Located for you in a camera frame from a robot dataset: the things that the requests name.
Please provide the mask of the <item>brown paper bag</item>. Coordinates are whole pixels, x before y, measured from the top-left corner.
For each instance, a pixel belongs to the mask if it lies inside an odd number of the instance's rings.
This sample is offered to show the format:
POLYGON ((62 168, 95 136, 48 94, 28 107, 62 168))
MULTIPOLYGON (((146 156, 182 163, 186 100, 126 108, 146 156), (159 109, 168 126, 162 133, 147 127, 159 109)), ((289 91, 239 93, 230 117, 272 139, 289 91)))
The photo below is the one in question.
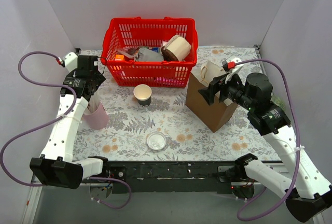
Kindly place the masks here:
POLYGON ((225 75, 222 67, 211 61, 203 63, 191 71, 186 94, 186 106, 213 132, 223 127, 233 116, 238 105, 231 100, 219 100, 219 93, 203 96, 199 90, 204 90, 218 76, 225 75))

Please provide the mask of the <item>white plastic cup lid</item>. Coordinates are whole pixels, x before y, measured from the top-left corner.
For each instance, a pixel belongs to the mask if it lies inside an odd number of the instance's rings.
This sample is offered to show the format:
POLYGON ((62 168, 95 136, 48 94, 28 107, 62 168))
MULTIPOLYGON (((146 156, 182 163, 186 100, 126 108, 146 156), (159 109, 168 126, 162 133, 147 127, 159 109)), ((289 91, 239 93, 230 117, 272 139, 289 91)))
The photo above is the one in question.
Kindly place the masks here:
POLYGON ((165 135, 158 131, 151 132, 147 137, 147 146, 154 151, 162 150, 166 143, 165 135))

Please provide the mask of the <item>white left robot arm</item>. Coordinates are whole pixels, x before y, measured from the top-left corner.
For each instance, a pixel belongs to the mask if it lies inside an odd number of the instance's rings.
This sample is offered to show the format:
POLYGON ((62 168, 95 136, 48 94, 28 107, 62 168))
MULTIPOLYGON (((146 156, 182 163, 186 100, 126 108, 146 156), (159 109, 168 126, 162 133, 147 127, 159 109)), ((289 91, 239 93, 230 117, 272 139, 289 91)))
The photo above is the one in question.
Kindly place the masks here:
POLYGON ((97 90, 105 81, 98 69, 95 55, 76 55, 64 58, 68 75, 60 90, 58 116, 61 120, 52 128, 48 142, 39 158, 32 158, 30 169, 47 186, 76 189, 81 181, 93 176, 98 182, 110 178, 107 159, 99 156, 73 160, 73 147, 81 121, 94 129, 107 126, 109 117, 97 90))

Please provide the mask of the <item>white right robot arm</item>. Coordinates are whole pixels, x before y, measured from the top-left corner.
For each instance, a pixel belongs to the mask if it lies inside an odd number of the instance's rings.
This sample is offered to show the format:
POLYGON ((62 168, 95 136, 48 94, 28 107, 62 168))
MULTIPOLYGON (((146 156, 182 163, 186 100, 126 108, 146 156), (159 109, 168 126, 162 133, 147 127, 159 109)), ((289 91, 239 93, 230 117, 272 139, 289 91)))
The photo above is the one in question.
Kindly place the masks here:
POLYGON ((295 133, 285 112, 271 100, 273 86, 266 75, 251 73, 242 83, 237 74, 215 77, 209 86, 198 92, 209 105, 229 99, 245 108, 250 124, 278 154, 291 179, 263 164, 248 153, 234 162, 234 174, 240 181, 253 179, 285 199, 288 211, 300 222, 331 207, 331 183, 319 172, 307 153, 296 144, 295 133))

